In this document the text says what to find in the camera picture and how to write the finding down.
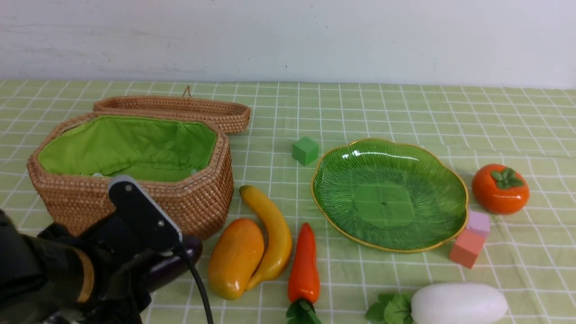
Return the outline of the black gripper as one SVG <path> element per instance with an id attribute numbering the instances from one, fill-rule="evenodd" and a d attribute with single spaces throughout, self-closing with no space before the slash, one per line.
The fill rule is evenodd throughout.
<path id="1" fill-rule="evenodd" d="M 45 319 L 46 324 L 142 323 L 140 314 L 152 302 L 152 292 L 142 281 L 143 262 L 159 253 L 142 245 L 119 216 L 113 213 L 97 221 L 80 236 L 72 236 L 64 225 L 52 223 L 39 233 L 39 238 L 86 252 L 95 271 L 88 303 L 61 307 Z"/>

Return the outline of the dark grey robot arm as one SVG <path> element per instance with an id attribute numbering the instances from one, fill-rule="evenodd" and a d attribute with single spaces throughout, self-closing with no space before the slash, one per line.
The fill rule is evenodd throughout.
<path id="1" fill-rule="evenodd" d="M 78 237 L 56 223 L 33 237 L 2 212 L 0 252 L 3 324 L 140 324 L 152 293 L 188 270 L 144 250 L 115 214 Z"/>

